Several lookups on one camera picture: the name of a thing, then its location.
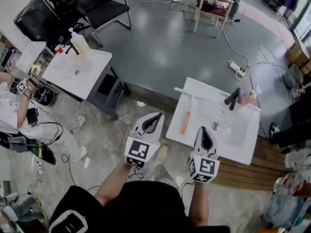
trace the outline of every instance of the phone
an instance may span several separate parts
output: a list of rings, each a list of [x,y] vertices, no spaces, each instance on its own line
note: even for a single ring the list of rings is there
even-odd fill
[[[36,125],[38,125],[38,111],[36,108],[31,108],[31,109],[28,109],[27,110],[27,120],[28,120],[28,123],[34,127]]]

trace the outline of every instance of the wooden chair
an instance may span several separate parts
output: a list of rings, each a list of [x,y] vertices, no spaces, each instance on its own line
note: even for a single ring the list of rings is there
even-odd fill
[[[195,17],[194,17],[195,24],[194,24],[194,29],[193,29],[194,33],[195,33],[196,28],[197,28],[198,23],[199,23],[200,14],[203,13],[204,15],[212,16],[212,17],[217,18],[214,26],[216,26],[218,24],[218,19],[219,18],[221,18],[223,20],[223,23],[222,23],[222,25],[220,27],[219,33],[218,33],[216,38],[219,37],[220,32],[222,31],[222,29],[223,29],[223,27],[225,25],[225,22],[226,22],[226,20],[228,18],[229,12],[231,10],[231,7],[232,7],[232,4],[234,3],[234,1],[232,1],[232,0],[216,0],[216,1],[227,2],[229,4],[229,6],[228,6],[227,9],[222,9],[222,10],[221,9],[215,9],[215,10],[212,10],[212,11],[209,11],[209,12],[205,12],[205,11],[201,11],[202,5],[203,5],[203,2],[204,2],[204,0],[201,0],[199,8],[197,8],[196,12],[195,12]]]

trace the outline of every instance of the sink basin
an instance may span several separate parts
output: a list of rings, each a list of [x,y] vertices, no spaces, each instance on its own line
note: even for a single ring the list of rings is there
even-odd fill
[[[199,128],[204,126],[216,139],[221,157],[249,165],[258,134],[260,109],[251,104],[240,106],[236,103],[230,111],[224,102],[228,93],[191,78],[186,79],[183,89],[204,99],[193,100],[187,131],[182,134],[191,101],[189,95],[182,93],[166,137],[193,147]]]

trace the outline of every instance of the wooden plank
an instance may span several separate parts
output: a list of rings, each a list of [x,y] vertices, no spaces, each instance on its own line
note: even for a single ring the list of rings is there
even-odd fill
[[[216,178],[212,181],[213,184],[230,186],[239,189],[248,189],[248,190],[256,190],[256,191],[273,191],[273,186],[270,185],[257,185],[257,184],[248,184],[238,181],[230,181],[226,179]]]
[[[249,177],[254,179],[260,179],[265,181],[276,181],[277,178],[279,178],[279,175],[271,174],[271,173],[262,173],[262,172],[256,172],[252,170],[245,170],[244,168],[239,168],[237,166],[230,166],[224,163],[220,163],[219,166],[220,171],[224,171],[227,173],[237,174],[241,177]]]
[[[267,174],[271,174],[271,175],[277,175],[279,177],[283,177],[287,172],[284,171],[280,171],[280,170],[274,170],[273,168],[266,168],[266,167],[262,167],[262,166],[256,166],[256,165],[244,165],[235,161],[231,161],[225,158],[220,157],[219,158],[220,163],[224,163],[230,166],[236,166],[239,168],[243,168],[245,170],[251,170],[251,171],[256,171],[256,172],[260,172],[260,173],[267,173]]]
[[[258,137],[253,157],[284,165],[285,155],[280,151],[277,146],[271,145],[267,139]]]
[[[276,169],[276,170],[280,170],[280,171],[285,171],[285,172],[289,171],[289,169],[287,169],[285,167],[285,165],[283,165],[283,164],[278,164],[278,163],[274,163],[271,161],[262,160],[262,159],[257,158],[257,157],[253,157],[251,163],[254,165],[257,165],[257,166],[263,166],[263,167]]]
[[[273,186],[275,181],[276,181],[276,180],[267,181],[267,180],[255,179],[255,178],[241,176],[241,175],[230,173],[230,172],[224,172],[221,170],[218,171],[217,177],[219,177],[221,179],[238,181],[238,182],[242,182],[242,183],[257,184],[257,185],[269,185],[269,186]]]

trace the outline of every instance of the person's hand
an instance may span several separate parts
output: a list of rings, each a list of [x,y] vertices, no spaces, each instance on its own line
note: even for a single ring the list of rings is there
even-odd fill
[[[39,79],[37,79],[35,76],[32,76],[31,78],[30,78],[33,82],[31,82],[30,80],[28,80],[28,89],[31,91],[31,92],[33,92],[36,88],[37,88],[37,86],[38,86],[38,84],[39,84]]]

